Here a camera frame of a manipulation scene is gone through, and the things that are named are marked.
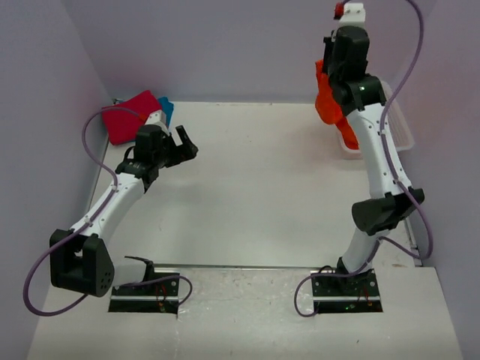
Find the orange t shirt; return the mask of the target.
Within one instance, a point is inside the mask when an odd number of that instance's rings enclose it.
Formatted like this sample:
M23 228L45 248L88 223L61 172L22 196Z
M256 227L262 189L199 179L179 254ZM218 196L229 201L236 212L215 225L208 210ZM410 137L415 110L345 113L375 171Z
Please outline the orange t shirt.
M342 136L342 139L348 149L359 150L359 144L353 129L344 117L340 106L335 102L332 96L332 89L329 85L328 76L323 73L323 60L316 63L316 81L318 92L315 100L315 109L324 123L334 125Z

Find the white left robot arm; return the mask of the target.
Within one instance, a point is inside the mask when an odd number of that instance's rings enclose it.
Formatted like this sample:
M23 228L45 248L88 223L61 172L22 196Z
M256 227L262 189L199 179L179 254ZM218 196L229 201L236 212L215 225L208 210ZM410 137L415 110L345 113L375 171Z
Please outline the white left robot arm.
M57 229L51 235L49 267L54 287L95 297L106 295L112 287L131 287L140 295L155 288L151 260L126 256L113 261L107 245L131 207L157 180L161 169L197 156L198 148L185 128L179 125L176 131L179 144L163 125L143 125L98 201L70 229Z

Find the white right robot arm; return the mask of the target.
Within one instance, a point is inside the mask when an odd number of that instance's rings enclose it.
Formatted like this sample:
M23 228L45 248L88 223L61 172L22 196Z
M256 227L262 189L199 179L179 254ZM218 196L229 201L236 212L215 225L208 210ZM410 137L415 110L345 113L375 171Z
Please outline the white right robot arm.
M334 101L358 142L367 170L369 199L352 205L355 232L332 273L336 289L354 293L371 270L381 241L425 199L402 169L383 110L380 80L367 72L370 45L364 28L343 25L327 37L325 71Z

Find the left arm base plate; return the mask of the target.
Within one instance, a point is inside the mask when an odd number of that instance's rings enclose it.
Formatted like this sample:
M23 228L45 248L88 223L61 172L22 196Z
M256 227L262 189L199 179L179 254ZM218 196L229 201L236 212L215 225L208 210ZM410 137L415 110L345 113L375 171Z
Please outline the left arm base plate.
M179 311L179 272L172 268L151 266L145 281L173 276L141 287L119 287L112 289L109 298L109 313L174 314Z

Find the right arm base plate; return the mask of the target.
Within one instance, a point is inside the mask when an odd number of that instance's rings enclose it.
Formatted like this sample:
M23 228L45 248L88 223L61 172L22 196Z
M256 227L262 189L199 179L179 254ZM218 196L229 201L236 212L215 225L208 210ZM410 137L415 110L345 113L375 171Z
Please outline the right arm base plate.
M373 269L355 277L333 277L335 268L324 266L322 276L312 278L315 314L381 313L383 306Z

